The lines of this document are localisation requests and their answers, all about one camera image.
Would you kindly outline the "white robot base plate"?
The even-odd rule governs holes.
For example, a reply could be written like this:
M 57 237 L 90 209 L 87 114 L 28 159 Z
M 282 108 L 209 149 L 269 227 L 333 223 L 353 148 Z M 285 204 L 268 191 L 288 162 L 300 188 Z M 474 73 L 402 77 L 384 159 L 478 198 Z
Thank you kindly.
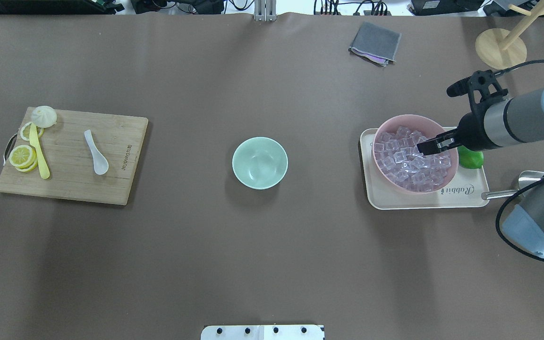
M 323 325 L 313 323 L 209 325 L 201 340 L 325 340 Z

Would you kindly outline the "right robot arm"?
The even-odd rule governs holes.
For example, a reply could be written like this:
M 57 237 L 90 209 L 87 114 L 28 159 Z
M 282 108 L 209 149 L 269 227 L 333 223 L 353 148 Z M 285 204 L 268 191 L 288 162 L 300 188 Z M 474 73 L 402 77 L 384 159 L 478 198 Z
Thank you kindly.
M 544 88 L 508 98 L 492 71 L 476 71 L 447 88 L 450 97 L 464 94 L 470 112 L 455 129 L 417 144 L 419 152 L 431 155 L 458 146 L 487 151 L 544 141 Z M 512 249 L 544 262 L 544 175 L 507 198 L 495 228 Z

